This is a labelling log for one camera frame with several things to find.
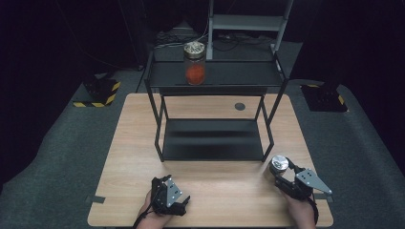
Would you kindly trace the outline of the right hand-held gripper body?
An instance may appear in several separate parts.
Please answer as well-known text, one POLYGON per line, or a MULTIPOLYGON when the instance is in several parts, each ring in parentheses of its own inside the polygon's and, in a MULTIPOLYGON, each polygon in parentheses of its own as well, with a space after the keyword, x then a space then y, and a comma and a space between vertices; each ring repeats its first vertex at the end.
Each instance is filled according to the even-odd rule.
POLYGON ((313 194, 316 189, 332 195, 331 188, 311 169, 302 169, 302 172, 294 175, 294 180, 289 181, 281 191, 297 200, 305 200, 313 194))

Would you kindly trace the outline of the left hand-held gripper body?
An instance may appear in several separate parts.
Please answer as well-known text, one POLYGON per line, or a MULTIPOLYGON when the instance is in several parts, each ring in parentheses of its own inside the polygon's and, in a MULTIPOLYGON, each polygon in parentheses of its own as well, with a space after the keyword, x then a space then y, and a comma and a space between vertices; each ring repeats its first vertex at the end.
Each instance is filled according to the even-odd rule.
POLYGON ((178 199, 182 191, 173 181, 161 181, 161 178, 152 179, 151 204, 153 210, 159 215, 183 216, 186 214, 186 206, 181 205, 178 199))

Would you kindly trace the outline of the glass jar with silver lid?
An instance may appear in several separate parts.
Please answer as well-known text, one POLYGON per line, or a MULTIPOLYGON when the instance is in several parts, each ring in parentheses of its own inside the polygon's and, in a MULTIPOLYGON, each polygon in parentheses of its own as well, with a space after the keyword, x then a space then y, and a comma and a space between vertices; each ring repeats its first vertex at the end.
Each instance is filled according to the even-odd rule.
POLYGON ((285 156, 273 156, 267 164, 267 171, 271 180, 276 181, 278 178, 282 177, 287 171, 288 166, 289 162, 285 156))

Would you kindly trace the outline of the black metal shelf rack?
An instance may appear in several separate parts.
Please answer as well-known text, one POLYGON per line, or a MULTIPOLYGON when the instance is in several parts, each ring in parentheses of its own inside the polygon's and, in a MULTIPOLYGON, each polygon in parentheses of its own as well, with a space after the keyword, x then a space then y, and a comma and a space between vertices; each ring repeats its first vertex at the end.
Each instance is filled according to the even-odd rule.
POLYGON ((276 55, 208 60, 201 85, 186 82, 183 61, 152 53, 145 73, 161 161, 266 161, 274 146, 270 123, 288 83, 276 55), (235 109, 238 102, 244 111, 235 109))

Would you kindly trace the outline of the glass jar with gold lid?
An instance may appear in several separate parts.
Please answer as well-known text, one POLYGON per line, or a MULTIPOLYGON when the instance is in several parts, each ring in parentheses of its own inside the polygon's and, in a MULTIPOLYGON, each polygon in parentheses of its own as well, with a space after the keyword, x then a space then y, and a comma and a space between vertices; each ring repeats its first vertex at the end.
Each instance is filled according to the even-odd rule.
POLYGON ((190 85, 201 85, 205 78, 205 45, 198 41, 183 47, 185 78, 190 85))

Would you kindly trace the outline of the person's right hand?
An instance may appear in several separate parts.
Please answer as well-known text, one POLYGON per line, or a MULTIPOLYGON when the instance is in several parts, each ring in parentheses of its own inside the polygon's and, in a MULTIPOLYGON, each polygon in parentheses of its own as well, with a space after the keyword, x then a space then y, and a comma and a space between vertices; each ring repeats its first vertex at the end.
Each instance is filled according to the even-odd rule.
POLYGON ((282 193, 287 201, 288 212, 293 219, 297 229, 315 229, 314 211, 307 201, 291 198, 282 193))

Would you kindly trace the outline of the person's left hand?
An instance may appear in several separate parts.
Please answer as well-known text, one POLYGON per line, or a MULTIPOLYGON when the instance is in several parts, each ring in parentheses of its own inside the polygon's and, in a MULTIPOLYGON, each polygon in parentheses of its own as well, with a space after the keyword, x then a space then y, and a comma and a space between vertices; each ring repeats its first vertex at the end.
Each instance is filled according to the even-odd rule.
POLYGON ((173 218, 171 215, 159 215, 148 208, 151 202, 151 192, 146 194, 144 203, 139 209, 138 217, 140 222, 136 229, 163 229, 163 227, 173 218))

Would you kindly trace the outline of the black yellow striped stand base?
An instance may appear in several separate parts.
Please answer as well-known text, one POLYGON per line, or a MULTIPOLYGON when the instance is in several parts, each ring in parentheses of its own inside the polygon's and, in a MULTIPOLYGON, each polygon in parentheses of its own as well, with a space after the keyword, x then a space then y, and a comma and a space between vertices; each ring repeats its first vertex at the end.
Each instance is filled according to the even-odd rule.
POLYGON ((77 108, 110 106, 116 98, 120 83, 115 79, 96 78, 84 81, 75 92, 72 102, 77 108))
POLYGON ((327 90, 323 85, 302 85, 301 91, 312 112, 344 113, 348 107, 341 94, 333 89, 327 90))

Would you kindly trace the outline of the grey metal stand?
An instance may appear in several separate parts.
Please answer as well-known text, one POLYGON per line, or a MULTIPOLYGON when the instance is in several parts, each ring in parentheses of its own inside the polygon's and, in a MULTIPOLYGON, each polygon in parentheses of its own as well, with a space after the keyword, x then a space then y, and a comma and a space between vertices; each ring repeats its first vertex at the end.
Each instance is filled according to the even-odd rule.
POLYGON ((208 10, 208 41, 206 45, 206 58, 213 58, 213 31, 276 31, 275 42, 270 46, 272 52, 277 52, 280 48, 289 15, 294 0, 286 0, 287 5, 283 15, 263 16, 263 15, 235 15, 235 14, 215 14, 214 0, 209 0, 208 10))

